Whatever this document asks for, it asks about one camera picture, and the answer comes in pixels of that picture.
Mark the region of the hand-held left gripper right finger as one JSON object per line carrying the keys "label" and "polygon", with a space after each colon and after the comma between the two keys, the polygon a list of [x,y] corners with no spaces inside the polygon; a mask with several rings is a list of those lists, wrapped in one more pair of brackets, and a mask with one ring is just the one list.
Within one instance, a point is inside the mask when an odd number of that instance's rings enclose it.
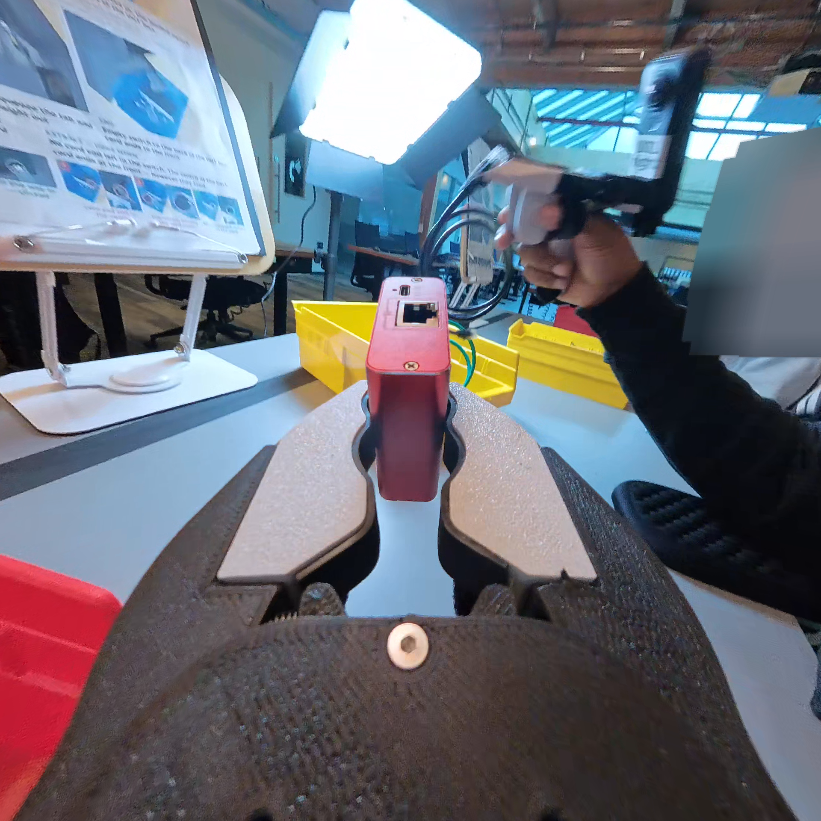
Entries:
{"label": "hand-held left gripper right finger", "polygon": [[491,609],[547,617],[545,596],[599,595],[599,575],[539,444],[516,421],[455,383],[450,386],[440,492],[439,563],[466,617]]}

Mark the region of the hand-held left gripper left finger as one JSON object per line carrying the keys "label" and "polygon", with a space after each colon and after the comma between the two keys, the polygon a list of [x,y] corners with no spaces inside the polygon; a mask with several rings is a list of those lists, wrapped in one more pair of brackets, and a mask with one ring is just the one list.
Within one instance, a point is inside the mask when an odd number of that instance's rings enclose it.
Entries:
{"label": "hand-held left gripper left finger", "polygon": [[265,446],[230,485],[217,592],[241,619],[295,614],[304,591],[330,585],[345,602],[375,569],[378,521],[364,381]]}

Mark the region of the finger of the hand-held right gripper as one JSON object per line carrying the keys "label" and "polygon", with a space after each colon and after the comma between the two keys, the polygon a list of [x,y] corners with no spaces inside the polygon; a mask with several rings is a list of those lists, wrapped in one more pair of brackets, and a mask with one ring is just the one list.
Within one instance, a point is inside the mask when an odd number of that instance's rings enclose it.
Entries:
{"label": "finger of the hand-held right gripper", "polygon": [[552,193],[566,173],[562,166],[527,158],[511,158],[484,172],[484,181],[520,190]]}
{"label": "finger of the hand-held right gripper", "polygon": [[510,186],[510,235],[514,246],[534,247],[562,236],[567,207],[556,186]]}

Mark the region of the red ethernet splitter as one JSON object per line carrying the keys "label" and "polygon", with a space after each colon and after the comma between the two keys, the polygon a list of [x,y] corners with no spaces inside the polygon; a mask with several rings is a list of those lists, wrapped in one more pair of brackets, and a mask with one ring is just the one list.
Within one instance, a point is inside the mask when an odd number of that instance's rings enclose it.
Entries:
{"label": "red ethernet splitter", "polygon": [[386,278],[365,372],[378,489],[388,501],[437,495],[450,348],[444,283],[419,274]]}

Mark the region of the yellow plastic bin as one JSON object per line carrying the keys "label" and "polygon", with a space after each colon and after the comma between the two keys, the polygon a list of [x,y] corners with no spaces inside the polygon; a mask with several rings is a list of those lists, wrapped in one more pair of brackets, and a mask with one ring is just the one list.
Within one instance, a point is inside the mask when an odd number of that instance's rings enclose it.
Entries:
{"label": "yellow plastic bin", "polygon": [[[301,366],[334,393],[363,380],[377,305],[365,302],[293,301]],[[502,407],[517,388],[519,353],[483,337],[473,342],[455,336],[452,381],[467,376],[464,352],[475,354],[475,372],[467,388]]]}
{"label": "yellow plastic bin", "polygon": [[628,406],[597,337],[518,319],[507,345],[519,354],[520,377],[619,410]]}

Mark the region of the red plastic bin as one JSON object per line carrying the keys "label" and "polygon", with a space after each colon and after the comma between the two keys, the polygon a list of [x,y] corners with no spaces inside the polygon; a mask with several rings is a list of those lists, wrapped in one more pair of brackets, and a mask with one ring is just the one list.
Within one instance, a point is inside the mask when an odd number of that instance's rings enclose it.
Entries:
{"label": "red plastic bin", "polygon": [[590,324],[581,318],[571,305],[562,304],[557,308],[553,326],[574,334],[581,334],[596,339],[599,338]]}
{"label": "red plastic bin", "polygon": [[44,774],[121,607],[108,590],[1,557],[2,820]]}

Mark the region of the person's right forearm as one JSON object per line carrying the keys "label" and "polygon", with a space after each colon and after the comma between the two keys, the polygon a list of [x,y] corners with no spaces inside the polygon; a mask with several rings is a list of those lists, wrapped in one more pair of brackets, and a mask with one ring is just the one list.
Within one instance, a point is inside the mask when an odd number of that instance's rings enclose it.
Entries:
{"label": "person's right forearm", "polygon": [[715,355],[683,342],[683,308],[646,267],[577,313],[598,334],[635,414],[726,528],[819,559],[819,423],[759,396]]}

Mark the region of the person's right hand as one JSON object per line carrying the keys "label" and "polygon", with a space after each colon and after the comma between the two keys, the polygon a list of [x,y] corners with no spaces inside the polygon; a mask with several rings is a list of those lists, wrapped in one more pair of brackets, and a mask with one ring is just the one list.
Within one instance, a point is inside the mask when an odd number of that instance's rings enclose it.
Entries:
{"label": "person's right hand", "polygon": [[522,245],[508,226],[508,209],[499,213],[496,246],[514,248],[526,281],[557,292],[561,301],[590,308],[605,302],[644,268],[631,240],[607,215],[592,213],[569,241]]}

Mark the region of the overhead studio light panel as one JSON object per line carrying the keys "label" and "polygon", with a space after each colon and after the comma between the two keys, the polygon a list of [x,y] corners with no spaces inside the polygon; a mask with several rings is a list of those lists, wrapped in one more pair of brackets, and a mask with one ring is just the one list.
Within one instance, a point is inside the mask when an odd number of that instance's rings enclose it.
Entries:
{"label": "overhead studio light panel", "polygon": [[299,132],[350,168],[395,168],[423,188],[501,126],[479,51],[410,2],[353,2],[313,24],[271,138]]}

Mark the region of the printed instruction sheet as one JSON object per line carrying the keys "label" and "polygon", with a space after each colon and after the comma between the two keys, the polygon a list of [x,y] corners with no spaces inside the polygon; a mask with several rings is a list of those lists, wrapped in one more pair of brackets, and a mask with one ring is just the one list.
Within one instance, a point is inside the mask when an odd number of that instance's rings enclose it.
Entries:
{"label": "printed instruction sheet", "polygon": [[1,2],[2,265],[238,270],[266,247],[196,2]]}

